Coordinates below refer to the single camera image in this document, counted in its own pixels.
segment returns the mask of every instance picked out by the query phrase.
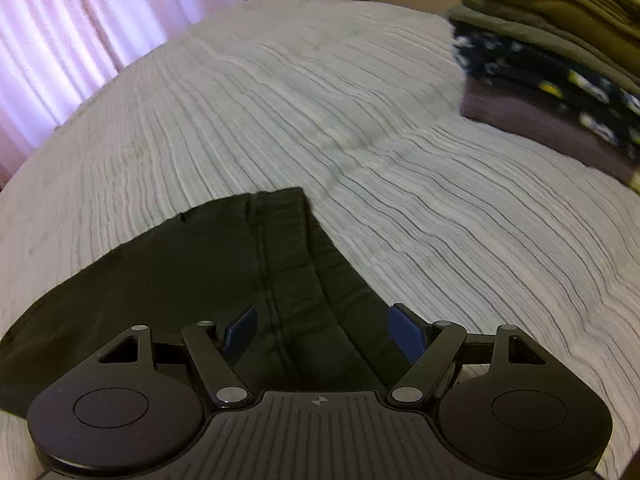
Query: white bedspread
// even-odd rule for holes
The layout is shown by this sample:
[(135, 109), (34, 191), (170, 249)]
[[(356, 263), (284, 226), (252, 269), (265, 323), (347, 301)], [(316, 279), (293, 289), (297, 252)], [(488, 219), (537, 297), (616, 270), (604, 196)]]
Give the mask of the white bedspread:
[[(252, 0), (148, 54), (0, 193), (0, 335), (177, 212), (303, 186), (386, 301), (470, 332), (520, 325), (601, 395), (599, 471), (617, 478), (640, 444), (640, 197), (462, 119), (449, 45), (443, 19), (400, 7)], [(0, 478), (39, 470), (0, 413)]]

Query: black pants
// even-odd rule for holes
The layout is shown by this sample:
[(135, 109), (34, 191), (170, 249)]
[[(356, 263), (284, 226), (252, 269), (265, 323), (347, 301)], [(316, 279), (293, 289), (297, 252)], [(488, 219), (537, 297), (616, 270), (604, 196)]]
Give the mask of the black pants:
[(179, 214), (40, 298), (0, 342), (0, 408), (26, 416), (44, 388), (129, 326), (226, 326), (251, 304), (258, 333), (235, 371), (255, 394), (384, 393), (409, 368), (387, 334), (386, 304), (293, 188)]

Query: blue gripper pad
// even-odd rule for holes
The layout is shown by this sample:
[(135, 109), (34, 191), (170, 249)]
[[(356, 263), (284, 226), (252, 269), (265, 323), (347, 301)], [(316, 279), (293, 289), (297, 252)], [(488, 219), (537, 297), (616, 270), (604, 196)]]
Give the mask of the blue gripper pad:
[(399, 307), (389, 307), (387, 316), (389, 335), (404, 357), (413, 365), (427, 351), (427, 341), (420, 326), (415, 324)]
[(258, 311), (250, 306), (225, 330), (222, 353), (231, 364), (234, 364), (244, 353), (258, 330)]

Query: curtain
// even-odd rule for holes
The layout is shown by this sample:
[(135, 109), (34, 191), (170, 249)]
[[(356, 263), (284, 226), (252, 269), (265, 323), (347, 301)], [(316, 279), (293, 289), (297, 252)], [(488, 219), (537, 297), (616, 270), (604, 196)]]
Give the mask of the curtain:
[(243, 0), (0, 0), (0, 187), (128, 64)]

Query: gray folded fabric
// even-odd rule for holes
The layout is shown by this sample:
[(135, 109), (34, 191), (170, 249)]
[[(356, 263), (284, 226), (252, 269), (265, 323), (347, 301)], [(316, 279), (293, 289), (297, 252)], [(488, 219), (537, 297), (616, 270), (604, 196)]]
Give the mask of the gray folded fabric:
[(460, 115), (535, 140), (638, 191), (632, 160), (579, 124), (558, 116), (526, 90), (501, 89), (468, 77)]
[(615, 63), (610, 60), (609, 62), (602, 61), (589, 50), (546, 30), (523, 25), (522, 23), (510, 22), (463, 5), (457, 5), (449, 9), (449, 19), (469, 23), (470, 25), (485, 28), (496, 34), (509, 36), (515, 40), (545, 48), (591, 68), (628, 92), (640, 94), (640, 86), (626, 75), (627, 72), (621, 72), (620, 67), (615, 65)]

